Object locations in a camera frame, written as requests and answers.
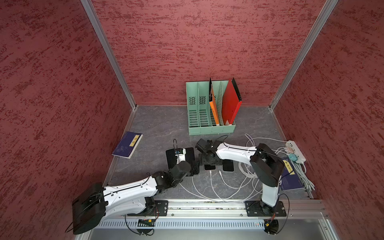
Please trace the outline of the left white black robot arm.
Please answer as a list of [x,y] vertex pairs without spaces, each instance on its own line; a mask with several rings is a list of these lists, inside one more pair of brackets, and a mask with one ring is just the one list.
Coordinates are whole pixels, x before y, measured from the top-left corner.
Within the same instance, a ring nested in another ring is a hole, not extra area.
[[66,231],[80,235],[103,220],[124,215],[166,216],[168,201],[155,201],[154,197],[176,187],[185,177],[199,174],[200,165],[198,161],[181,161],[168,171],[120,186],[95,183],[73,200],[73,221]]

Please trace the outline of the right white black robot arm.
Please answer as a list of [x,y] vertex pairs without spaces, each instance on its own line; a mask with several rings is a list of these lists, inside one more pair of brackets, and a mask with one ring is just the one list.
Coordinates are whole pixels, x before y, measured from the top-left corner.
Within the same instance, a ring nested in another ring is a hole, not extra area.
[[242,147],[223,141],[200,139],[195,148],[200,152],[202,163],[220,166],[231,160],[251,166],[263,184],[262,206],[275,207],[278,202],[279,183],[285,164],[266,144],[257,147]]

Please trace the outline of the black phone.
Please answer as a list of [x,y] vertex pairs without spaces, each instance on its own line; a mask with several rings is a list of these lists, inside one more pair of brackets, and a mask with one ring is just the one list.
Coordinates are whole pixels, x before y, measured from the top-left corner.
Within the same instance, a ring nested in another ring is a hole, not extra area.
[[166,150],[167,165],[169,170],[180,162],[179,154],[180,149]]
[[224,172],[234,172],[234,161],[232,160],[223,160],[222,169]]
[[196,162],[195,149],[194,148],[184,148],[184,153],[185,153],[185,161],[186,162],[188,162],[190,165],[192,165]]
[[205,171],[212,171],[212,170],[216,169],[216,166],[204,165],[204,169],[205,169]]

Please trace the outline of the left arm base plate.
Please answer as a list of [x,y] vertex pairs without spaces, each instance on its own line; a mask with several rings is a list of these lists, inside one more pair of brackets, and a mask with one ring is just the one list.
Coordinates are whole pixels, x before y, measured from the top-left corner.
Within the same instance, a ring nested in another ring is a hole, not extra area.
[[128,217],[165,217],[168,213],[169,201],[155,200],[155,205],[149,207],[139,214],[128,214]]

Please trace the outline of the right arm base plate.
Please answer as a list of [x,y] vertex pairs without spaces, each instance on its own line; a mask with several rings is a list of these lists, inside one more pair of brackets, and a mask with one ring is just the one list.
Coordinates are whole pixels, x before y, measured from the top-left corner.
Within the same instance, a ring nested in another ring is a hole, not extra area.
[[286,217],[288,210],[282,201],[277,201],[274,207],[262,201],[245,201],[245,209],[248,217]]

